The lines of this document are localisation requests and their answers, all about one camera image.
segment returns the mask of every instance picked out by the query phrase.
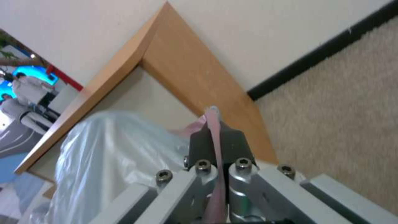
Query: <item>black baseboard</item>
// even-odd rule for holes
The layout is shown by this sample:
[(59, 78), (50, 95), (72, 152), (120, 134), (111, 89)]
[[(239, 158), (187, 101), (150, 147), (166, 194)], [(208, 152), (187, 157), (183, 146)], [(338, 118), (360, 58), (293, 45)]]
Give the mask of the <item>black baseboard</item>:
[(387, 22), (396, 15), (398, 15), (398, 0), (388, 3), (375, 13), (361, 20), (354, 26), (351, 26), (349, 29), (346, 29), (333, 39), (293, 62), (267, 80), (261, 82), (256, 87), (248, 91), (250, 98), (253, 100), (261, 98), (307, 69), (315, 66), (325, 58), (332, 56), (344, 49), (346, 46), (359, 40), (363, 34)]

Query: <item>tree branch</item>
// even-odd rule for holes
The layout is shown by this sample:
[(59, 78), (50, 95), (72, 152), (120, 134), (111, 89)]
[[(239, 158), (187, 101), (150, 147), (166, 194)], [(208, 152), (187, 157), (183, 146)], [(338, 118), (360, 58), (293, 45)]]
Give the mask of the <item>tree branch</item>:
[(12, 66), (12, 67), (18, 67), (23, 65), (43, 66), (43, 63), (39, 58), (22, 58), (22, 59), (0, 58), (0, 65)]

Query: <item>beige carpet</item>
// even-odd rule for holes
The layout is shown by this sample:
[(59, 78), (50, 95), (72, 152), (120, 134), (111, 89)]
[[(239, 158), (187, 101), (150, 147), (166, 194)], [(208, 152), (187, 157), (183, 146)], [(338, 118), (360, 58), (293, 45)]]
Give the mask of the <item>beige carpet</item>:
[(398, 215), (398, 18), (257, 104), (280, 163)]

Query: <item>red bar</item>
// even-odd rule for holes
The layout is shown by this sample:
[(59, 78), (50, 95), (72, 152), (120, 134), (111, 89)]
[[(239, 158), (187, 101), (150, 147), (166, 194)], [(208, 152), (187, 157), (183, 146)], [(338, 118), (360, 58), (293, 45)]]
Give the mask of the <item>red bar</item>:
[(78, 91), (81, 91), (83, 89), (83, 86), (80, 85), (78, 82), (67, 76), (65, 73), (63, 73), (61, 70), (56, 68), (54, 65), (49, 65), (47, 67), (46, 73), (49, 75), (50, 73), (54, 73), (56, 76), (58, 76), (60, 79), (62, 79), (64, 82), (67, 84), (71, 85), (73, 88), (77, 89)]

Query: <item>blue light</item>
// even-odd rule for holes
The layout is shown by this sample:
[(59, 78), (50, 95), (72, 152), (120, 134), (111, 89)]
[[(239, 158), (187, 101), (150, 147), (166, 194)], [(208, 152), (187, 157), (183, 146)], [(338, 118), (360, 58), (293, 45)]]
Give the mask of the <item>blue light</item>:
[[(46, 74), (46, 69), (40, 66), (20, 66), (17, 67), (14, 72), (12, 73), (13, 75), (16, 75), (17, 73), (22, 72), (25, 73), (27, 76), (34, 76), (38, 79), (41, 79), (51, 85), (54, 85), (58, 81), (58, 77), (54, 74), (51, 73), (51, 76), (54, 78), (53, 80), (48, 78), (48, 75)], [(12, 88), (9, 86), (8, 81), (3, 81), (3, 83), (0, 84), (0, 95), (3, 93), (10, 94), (12, 97), (16, 97), (14, 92), (12, 91)]]
[(46, 81), (51, 85), (54, 85), (58, 81), (58, 77), (53, 73), (51, 73), (51, 76), (54, 79), (53, 80), (49, 79), (48, 75), (46, 74), (46, 69), (40, 66), (19, 66), (14, 70), (12, 74), (15, 76), (19, 72), (25, 73), (25, 75), (27, 76), (34, 76), (38, 79)]

